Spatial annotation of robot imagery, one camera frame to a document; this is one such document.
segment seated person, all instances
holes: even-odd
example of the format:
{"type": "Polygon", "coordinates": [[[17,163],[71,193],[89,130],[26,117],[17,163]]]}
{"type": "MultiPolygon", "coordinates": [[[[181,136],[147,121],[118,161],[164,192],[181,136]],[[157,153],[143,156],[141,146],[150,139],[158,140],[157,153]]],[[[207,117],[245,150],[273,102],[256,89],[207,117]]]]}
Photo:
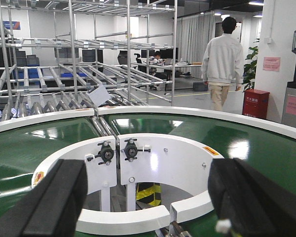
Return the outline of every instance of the seated person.
{"type": "MultiPolygon", "coordinates": [[[[165,62],[165,60],[162,60],[160,51],[156,51],[153,56],[149,58],[149,64],[150,65],[158,65],[162,66],[162,64],[165,62]]],[[[162,73],[157,73],[157,68],[149,68],[149,74],[160,79],[167,79],[167,76],[162,73]]],[[[159,85],[154,87],[156,90],[161,90],[159,88],[159,85]]]]}

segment red fire extinguisher box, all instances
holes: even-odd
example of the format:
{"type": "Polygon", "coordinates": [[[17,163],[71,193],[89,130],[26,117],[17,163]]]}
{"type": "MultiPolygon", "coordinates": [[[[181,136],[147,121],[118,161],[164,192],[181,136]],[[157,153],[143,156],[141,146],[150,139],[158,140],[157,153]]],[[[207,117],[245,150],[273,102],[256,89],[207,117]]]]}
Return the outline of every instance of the red fire extinguisher box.
{"type": "Polygon", "coordinates": [[[270,92],[262,90],[245,90],[242,115],[266,119],[269,94],[270,92]]]}

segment yellow black caution tape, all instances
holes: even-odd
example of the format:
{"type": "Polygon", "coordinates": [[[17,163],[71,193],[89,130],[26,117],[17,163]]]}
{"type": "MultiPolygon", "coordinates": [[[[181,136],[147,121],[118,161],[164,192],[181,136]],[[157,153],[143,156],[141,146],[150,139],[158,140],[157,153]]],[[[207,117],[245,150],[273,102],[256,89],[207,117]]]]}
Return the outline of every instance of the yellow black caution tape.
{"type": "Polygon", "coordinates": [[[241,234],[235,232],[233,229],[232,229],[230,232],[231,232],[231,236],[232,236],[232,237],[242,237],[241,234]]]}
{"type": "Polygon", "coordinates": [[[151,206],[161,205],[161,187],[159,183],[138,183],[136,200],[151,206]]]}

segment white curtain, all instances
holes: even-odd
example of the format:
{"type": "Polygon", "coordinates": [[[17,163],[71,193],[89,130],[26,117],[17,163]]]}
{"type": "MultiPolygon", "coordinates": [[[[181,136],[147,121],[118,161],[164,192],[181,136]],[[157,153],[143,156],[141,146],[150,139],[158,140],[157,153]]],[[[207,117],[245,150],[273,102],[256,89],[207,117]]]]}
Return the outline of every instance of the white curtain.
{"type": "MultiPolygon", "coordinates": [[[[211,40],[214,29],[214,13],[183,17],[178,19],[177,47],[179,60],[188,62],[202,62],[208,42],[211,40]]],[[[182,71],[190,72],[195,78],[201,78],[201,68],[187,68],[182,71]]]]}

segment roller rack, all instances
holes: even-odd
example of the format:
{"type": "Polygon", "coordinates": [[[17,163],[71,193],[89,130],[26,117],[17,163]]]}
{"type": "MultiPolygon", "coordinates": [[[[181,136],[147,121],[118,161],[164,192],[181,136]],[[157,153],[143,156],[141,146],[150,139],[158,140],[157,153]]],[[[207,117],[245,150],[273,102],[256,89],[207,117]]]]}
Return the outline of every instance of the roller rack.
{"type": "MultiPolygon", "coordinates": [[[[131,67],[133,63],[131,63],[130,58],[130,50],[140,50],[140,49],[163,49],[163,48],[172,48],[174,50],[175,55],[175,46],[169,46],[168,44],[159,45],[150,43],[149,39],[155,38],[155,37],[162,37],[162,36],[173,36],[173,45],[176,45],[176,19],[177,19],[177,1],[175,1],[175,6],[170,7],[169,5],[165,5],[164,7],[159,7],[159,3],[163,2],[165,0],[159,0],[154,3],[138,3],[137,5],[131,5],[130,0],[127,0],[126,4],[120,4],[119,1],[115,0],[114,2],[111,0],[99,0],[99,1],[71,1],[71,0],[60,0],[60,1],[44,1],[44,0],[32,0],[32,1],[19,1],[19,0],[13,0],[13,1],[6,1],[6,5],[1,5],[0,2],[0,29],[4,29],[4,31],[0,31],[0,48],[2,48],[3,51],[3,59],[4,59],[4,68],[0,68],[0,70],[4,70],[4,73],[0,77],[0,110],[2,110],[2,114],[7,114],[9,112],[10,108],[16,108],[24,110],[25,103],[23,103],[24,98],[26,100],[30,100],[29,103],[27,103],[28,111],[31,111],[28,114],[35,114],[33,112],[33,106],[34,104],[31,104],[31,98],[39,98],[40,100],[40,110],[43,111],[43,113],[51,112],[53,108],[48,108],[48,104],[52,104],[54,107],[57,107],[59,103],[56,101],[55,98],[53,98],[52,101],[49,100],[48,96],[50,94],[54,95],[54,97],[57,97],[57,100],[62,100],[64,95],[71,95],[74,97],[77,103],[83,104],[84,107],[93,108],[92,105],[83,103],[83,98],[81,98],[80,95],[84,94],[86,97],[85,92],[89,90],[93,86],[99,86],[102,85],[102,83],[106,83],[105,87],[108,91],[114,90],[115,93],[119,93],[119,96],[123,98],[123,103],[126,103],[127,105],[147,105],[148,104],[148,96],[154,95],[157,98],[160,98],[162,100],[165,100],[171,105],[173,105],[173,98],[174,94],[172,92],[172,98],[167,99],[164,96],[155,95],[154,93],[149,91],[149,86],[156,85],[156,84],[172,84],[172,87],[174,88],[174,64],[173,64],[173,79],[170,81],[163,81],[161,79],[158,79],[156,77],[153,77],[149,74],[145,74],[143,72],[140,72],[134,68],[131,67]],[[11,30],[8,30],[4,28],[3,26],[3,20],[2,20],[2,9],[8,10],[9,15],[9,21],[10,25],[12,26],[12,19],[11,19],[11,11],[12,10],[35,10],[35,11],[52,11],[54,12],[54,16],[56,12],[68,12],[70,16],[70,32],[65,35],[58,35],[57,29],[56,29],[56,18],[54,17],[55,21],[55,39],[40,39],[40,38],[18,38],[16,39],[13,34],[13,27],[10,27],[11,30]],[[163,12],[172,12],[174,13],[174,26],[173,26],[173,32],[165,33],[165,34],[157,34],[157,35],[151,35],[149,34],[149,15],[150,14],[158,14],[163,12]],[[127,31],[125,32],[118,32],[118,33],[112,33],[107,35],[97,35],[96,29],[94,29],[95,35],[94,39],[76,39],[74,33],[75,33],[75,26],[74,26],[74,14],[83,13],[83,14],[93,14],[94,15],[94,21],[96,21],[96,15],[112,15],[112,16],[123,16],[127,17],[127,31]],[[131,37],[130,35],[130,17],[136,16],[136,17],[145,17],[147,18],[147,35],[145,36],[139,36],[139,37],[131,37]],[[118,36],[118,35],[126,35],[127,40],[105,40],[103,38],[105,37],[111,37],[111,36],[118,36]],[[61,39],[62,36],[70,36],[70,39],[61,39]],[[134,42],[134,40],[137,39],[147,39],[146,43],[142,42],[134,42]],[[7,58],[7,50],[6,48],[10,47],[12,48],[13,58],[14,62],[12,60],[10,61],[12,67],[9,67],[8,58],[7,58]],[[19,67],[17,65],[16,61],[16,49],[20,48],[26,48],[26,47],[32,47],[32,48],[55,48],[57,51],[57,57],[56,61],[58,63],[58,66],[53,67],[19,67]],[[72,66],[65,66],[60,63],[59,61],[59,49],[60,48],[71,48],[72,49],[72,60],[73,64],[72,66]],[[128,63],[127,65],[118,65],[118,66],[112,66],[112,65],[106,65],[101,64],[97,61],[94,63],[77,63],[74,58],[74,49],[75,48],[83,48],[83,49],[126,49],[128,51],[128,63]],[[99,67],[103,67],[107,71],[110,72],[110,76],[107,76],[99,71],[99,67]],[[35,69],[37,70],[38,77],[37,79],[29,78],[28,70],[35,69]],[[72,73],[73,78],[61,78],[60,77],[60,69],[66,69],[70,73],[72,73]],[[18,78],[18,71],[22,70],[24,71],[24,78],[19,79],[18,78]],[[52,76],[43,76],[42,71],[49,71],[49,74],[52,76]],[[77,75],[77,72],[82,72],[86,76],[81,77],[77,75]],[[119,78],[124,80],[127,83],[120,83],[114,80],[115,78],[119,78]],[[64,82],[67,80],[73,80],[74,85],[72,86],[66,86],[64,82]],[[39,88],[32,88],[29,86],[30,82],[38,81],[40,84],[39,88]],[[142,91],[146,93],[147,95],[147,101],[144,102],[135,95],[131,93],[132,89],[136,89],[138,91],[142,91]]],[[[58,106],[59,110],[64,110],[64,107],[58,106]]]]}

